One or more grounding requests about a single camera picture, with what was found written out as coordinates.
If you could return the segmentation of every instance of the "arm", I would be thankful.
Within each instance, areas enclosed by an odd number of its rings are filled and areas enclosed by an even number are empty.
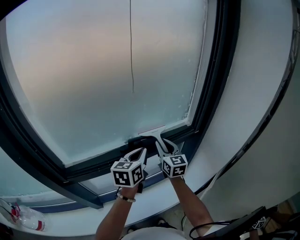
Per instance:
[[[251,230],[249,232],[249,238],[250,240],[259,240],[257,229]]]
[[[124,187],[121,194],[129,199],[134,199],[137,186],[133,188]],[[132,203],[119,197],[112,208],[99,225],[96,232],[96,240],[118,240],[124,228]]]
[[[170,178],[170,181],[187,218],[194,227],[213,222],[203,202],[185,184],[182,178]],[[199,236],[203,236],[209,229],[210,226],[205,226],[197,229],[197,232]]]

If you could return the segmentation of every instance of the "condensation on glass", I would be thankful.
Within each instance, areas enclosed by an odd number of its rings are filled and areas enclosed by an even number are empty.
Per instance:
[[[1,62],[15,97],[65,164],[187,115],[206,1],[131,6],[134,91],[129,1],[28,0],[1,22]]]
[[[2,148],[0,148],[0,183],[0,198],[9,203],[45,206],[72,201],[30,176]]]
[[[52,191],[19,167],[2,148],[0,148],[0,183],[0,197]]]

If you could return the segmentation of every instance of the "person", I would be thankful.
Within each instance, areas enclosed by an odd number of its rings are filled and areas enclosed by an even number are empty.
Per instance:
[[[194,227],[213,222],[210,213],[203,202],[193,193],[181,177],[170,178],[169,180],[174,187],[187,218]],[[132,205],[132,202],[129,201],[135,198],[136,192],[137,186],[133,188],[122,188],[120,196],[116,199],[114,205],[99,225],[96,232],[96,240],[118,240],[120,238]],[[198,235],[203,236],[210,227],[211,226],[208,225],[197,229]],[[136,230],[124,236],[122,240],[139,239],[184,240],[185,237],[182,231],[160,221],[160,224],[157,227]]]

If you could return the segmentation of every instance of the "window frame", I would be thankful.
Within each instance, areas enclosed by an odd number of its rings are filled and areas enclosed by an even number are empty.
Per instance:
[[[25,0],[10,2],[9,6],[3,7],[0,19],[2,20],[9,12],[24,2]],[[192,160],[201,144],[223,93],[238,39],[240,6],[240,0],[217,1],[210,60],[193,121],[190,126],[182,126],[162,134],[162,138],[176,144],[185,142],[182,153],[186,154],[188,162]],[[7,39],[0,41],[1,46],[8,44]],[[71,204],[76,204],[77,208],[85,206],[102,208],[103,203],[113,200],[115,195],[115,191],[112,191],[98,196],[80,182],[110,173],[110,167],[114,161],[118,161],[126,153],[136,148],[146,147],[148,158],[157,154],[155,138],[136,137],[130,139],[122,147],[65,167],[27,121],[10,88],[3,65],[1,64],[0,67],[0,147],[35,179],[61,195],[76,201]],[[161,172],[156,173],[146,180],[145,187],[163,179]],[[36,207],[36,209],[44,212],[63,211],[61,208],[43,209],[42,206]]]

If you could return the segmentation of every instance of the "bracelet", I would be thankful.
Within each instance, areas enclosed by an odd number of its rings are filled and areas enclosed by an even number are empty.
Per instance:
[[[134,202],[135,202],[135,199],[127,198],[127,197],[121,195],[121,193],[118,193],[117,195],[118,195],[118,197],[119,197],[120,199],[123,199],[123,200],[125,200],[125,201],[127,201],[127,202],[129,202],[129,203],[134,203]]]

